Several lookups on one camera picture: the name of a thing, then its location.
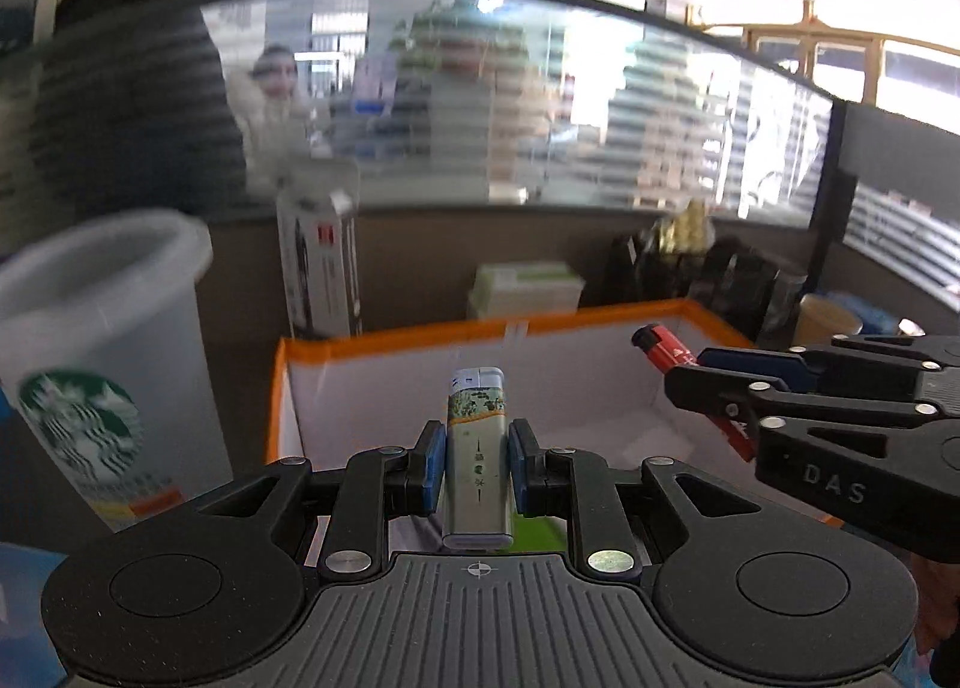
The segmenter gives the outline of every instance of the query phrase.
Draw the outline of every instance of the tan container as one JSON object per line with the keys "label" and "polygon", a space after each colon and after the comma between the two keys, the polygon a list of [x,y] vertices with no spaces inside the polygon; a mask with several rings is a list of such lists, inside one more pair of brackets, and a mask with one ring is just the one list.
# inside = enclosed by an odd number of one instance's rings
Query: tan container
{"label": "tan container", "polygon": [[819,295],[805,295],[800,300],[800,318],[793,333],[795,345],[829,344],[837,333],[856,335],[863,323],[856,314]]}

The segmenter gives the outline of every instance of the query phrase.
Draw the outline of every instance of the gray partition wall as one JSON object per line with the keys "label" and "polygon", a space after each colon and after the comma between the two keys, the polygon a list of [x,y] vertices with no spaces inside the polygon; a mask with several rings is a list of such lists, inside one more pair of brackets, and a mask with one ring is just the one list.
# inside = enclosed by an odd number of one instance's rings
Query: gray partition wall
{"label": "gray partition wall", "polygon": [[[583,306],[597,306],[607,254],[618,235],[649,229],[655,213],[584,208],[379,210],[356,220],[365,330],[462,320],[484,262],[560,259],[587,282]],[[714,220],[717,234],[805,270],[813,233]],[[198,285],[203,339],[211,345],[269,343],[288,333],[277,225],[214,225],[213,264]]]}
{"label": "gray partition wall", "polygon": [[960,136],[865,104],[846,108],[837,167],[856,190],[820,287],[928,333],[957,333]]}

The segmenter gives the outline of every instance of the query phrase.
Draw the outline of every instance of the ceiling light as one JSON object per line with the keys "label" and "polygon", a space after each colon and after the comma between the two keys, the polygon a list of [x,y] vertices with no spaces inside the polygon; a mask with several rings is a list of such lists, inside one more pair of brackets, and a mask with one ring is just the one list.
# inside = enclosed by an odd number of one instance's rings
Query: ceiling light
{"label": "ceiling light", "polygon": [[493,13],[505,0],[477,0],[477,10],[480,13]]}

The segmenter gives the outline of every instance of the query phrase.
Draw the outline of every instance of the storage box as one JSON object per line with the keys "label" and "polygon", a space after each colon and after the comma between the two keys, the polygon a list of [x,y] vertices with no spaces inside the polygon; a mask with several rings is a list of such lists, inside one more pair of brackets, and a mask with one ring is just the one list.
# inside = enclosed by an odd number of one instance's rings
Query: storage box
{"label": "storage box", "polygon": [[310,197],[290,187],[277,197],[280,263],[294,338],[360,333],[354,205],[345,192]]}
{"label": "storage box", "polygon": [[[453,371],[496,366],[505,375],[508,419],[529,420],[541,447],[594,451],[627,469],[648,456],[672,456],[812,513],[757,482],[706,417],[666,400],[661,374],[630,340],[650,322],[667,325],[693,352],[750,346],[687,300],[282,341],[267,461],[306,456],[316,469],[342,468],[359,451],[411,447],[424,423],[445,418]],[[409,549],[397,530],[391,537],[392,549]]]}
{"label": "storage box", "polygon": [[576,311],[584,280],[563,262],[506,262],[477,268],[467,296],[474,319]]}

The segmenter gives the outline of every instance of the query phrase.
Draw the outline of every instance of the human hand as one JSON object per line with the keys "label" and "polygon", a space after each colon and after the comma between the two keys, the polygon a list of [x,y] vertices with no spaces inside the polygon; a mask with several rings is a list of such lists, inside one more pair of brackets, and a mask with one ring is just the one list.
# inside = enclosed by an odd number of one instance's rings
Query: human hand
{"label": "human hand", "polygon": [[911,555],[910,571],[920,597],[914,635],[917,653],[924,656],[944,639],[949,639],[957,628],[960,566],[934,563],[920,555]]}

